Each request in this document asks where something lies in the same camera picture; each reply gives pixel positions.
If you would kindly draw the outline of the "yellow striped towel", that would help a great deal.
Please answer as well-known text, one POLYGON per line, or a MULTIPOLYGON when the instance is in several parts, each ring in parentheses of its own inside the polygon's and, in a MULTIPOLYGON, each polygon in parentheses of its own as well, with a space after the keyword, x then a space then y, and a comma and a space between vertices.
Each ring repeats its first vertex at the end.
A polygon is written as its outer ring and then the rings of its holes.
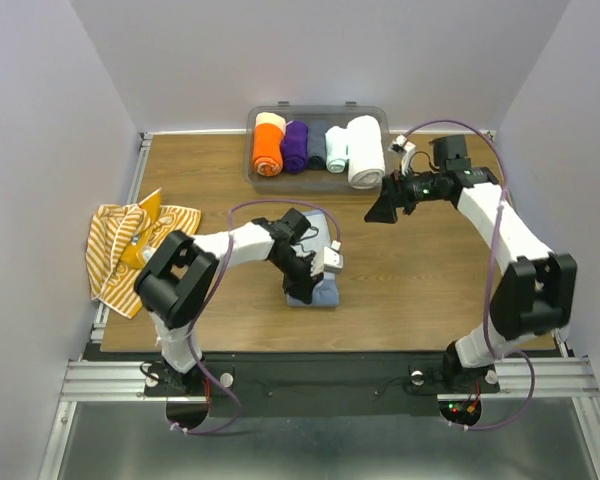
POLYGON ((196 233, 199 210, 165 205, 157 189, 128 205, 101 205, 93 215, 86 244, 90 297, 131 319, 142 308, 134 283, 168 234, 196 233))

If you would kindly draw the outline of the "light blue towel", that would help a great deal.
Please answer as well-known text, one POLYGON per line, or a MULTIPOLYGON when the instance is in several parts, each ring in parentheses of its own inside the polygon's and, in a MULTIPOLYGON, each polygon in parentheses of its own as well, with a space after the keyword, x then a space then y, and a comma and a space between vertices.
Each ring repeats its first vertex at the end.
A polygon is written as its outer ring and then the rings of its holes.
MULTIPOLYGON (((294 245, 294 250, 302 257, 311 253, 317 253, 323 247, 331 245, 331 234, 327 217, 319 210, 309 210, 304 212, 304 216, 309 220, 311 227, 305 232, 300 243, 294 245)), ((336 284, 336 275, 325 272, 323 280, 313 289, 312 302, 305 304, 300 300, 286 296, 286 304, 289 307, 320 307, 335 308, 339 305, 339 291, 336 284)))

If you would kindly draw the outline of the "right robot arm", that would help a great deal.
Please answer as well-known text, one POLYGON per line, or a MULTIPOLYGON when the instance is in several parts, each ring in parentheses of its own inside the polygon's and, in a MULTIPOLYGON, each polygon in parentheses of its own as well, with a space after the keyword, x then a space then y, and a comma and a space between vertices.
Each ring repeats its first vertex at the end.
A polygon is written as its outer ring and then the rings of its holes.
POLYGON ((443 356, 440 378, 452 390, 471 384, 478 372, 518 345, 570 320, 577 263, 557 254, 521 220, 507 200, 496 175, 475 167, 464 136, 431 141, 428 170, 412 167, 416 147, 403 135, 391 143, 401 166, 383 177, 379 198, 364 219, 394 224, 423 202, 447 201, 478 231, 490 248, 487 300, 483 320, 469 334, 452 342, 443 356))

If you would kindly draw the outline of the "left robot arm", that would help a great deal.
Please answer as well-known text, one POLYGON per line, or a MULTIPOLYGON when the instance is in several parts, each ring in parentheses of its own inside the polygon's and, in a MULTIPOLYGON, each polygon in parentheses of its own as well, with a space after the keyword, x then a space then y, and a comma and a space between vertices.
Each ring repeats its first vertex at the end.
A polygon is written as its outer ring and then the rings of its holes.
POLYGON ((311 228, 306 215, 291 208, 278 220, 260 217, 215 234, 169 233, 134 284, 161 342, 163 365, 145 375, 182 394, 202 387, 197 362, 203 355, 194 325, 215 293, 215 283, 232 267, 268 261, 283 274, 284 293, 310 304, 323 275, 313 267, 315 255, 301 254, 297 246, 311 228))

